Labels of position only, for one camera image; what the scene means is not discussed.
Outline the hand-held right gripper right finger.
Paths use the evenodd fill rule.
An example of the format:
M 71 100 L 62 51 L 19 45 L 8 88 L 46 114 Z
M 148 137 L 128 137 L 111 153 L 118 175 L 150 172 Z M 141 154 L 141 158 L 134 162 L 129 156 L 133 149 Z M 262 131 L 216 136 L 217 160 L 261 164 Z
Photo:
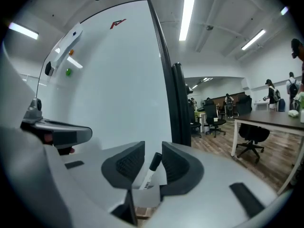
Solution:
M 163 201 L 147 228 L 274 227 L 291 191 L 278 195 L 268 184 L 233 160 L 163 142 L 162 157 L 183 169 L 163 187 Z

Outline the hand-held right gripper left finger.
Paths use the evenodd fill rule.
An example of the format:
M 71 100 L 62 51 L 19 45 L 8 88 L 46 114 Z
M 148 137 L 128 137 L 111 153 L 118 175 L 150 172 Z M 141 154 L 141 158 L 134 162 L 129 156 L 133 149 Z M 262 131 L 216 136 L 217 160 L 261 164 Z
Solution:
M 132 184 L 145 143 L 59 155 L 36 136 L 1 128 L 0 163 L 22 207 L 47 228 L 137 225 Z

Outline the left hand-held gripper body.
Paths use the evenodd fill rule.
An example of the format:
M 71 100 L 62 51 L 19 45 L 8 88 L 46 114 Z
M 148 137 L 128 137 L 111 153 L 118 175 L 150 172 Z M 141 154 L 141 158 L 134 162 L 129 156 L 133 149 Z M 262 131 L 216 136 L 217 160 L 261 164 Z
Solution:
M 38 98 L 33 98 L 30 103 L 30 106 L 28 107 L 23 117 L 20 128 L 26 132 L 34 134 L 44 144 L 44 134 L 47 133 L 52 134 L 52 132 L 34 128 L 35 123 L 43 119 L 41 108 L 42 108 L 41 100 Z

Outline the person's left hand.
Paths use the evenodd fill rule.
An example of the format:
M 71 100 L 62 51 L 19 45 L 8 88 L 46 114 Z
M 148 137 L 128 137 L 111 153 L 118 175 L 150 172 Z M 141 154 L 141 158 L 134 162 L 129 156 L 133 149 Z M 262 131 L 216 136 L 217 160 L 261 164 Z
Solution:
M 53 144 L 53 135 L 51 133 L 44 134 L 44 144 L 54 146 Z M 64 149 L 56 148 L 59 155 L 69 155 L 75 152 L 73 147 L 67 147 Z

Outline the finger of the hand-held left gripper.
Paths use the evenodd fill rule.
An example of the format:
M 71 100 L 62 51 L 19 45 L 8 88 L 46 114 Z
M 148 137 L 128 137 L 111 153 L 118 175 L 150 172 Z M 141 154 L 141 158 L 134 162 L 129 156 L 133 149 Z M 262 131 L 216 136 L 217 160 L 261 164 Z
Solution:
M 72 125 L 51 120 L 43 120 L 45 129 L 52 134 L 52 140 L 47 143 L 53 144 L 59 155 L 73 153 L 73 146 L 88 142 L 93 135 L 90 127 Z

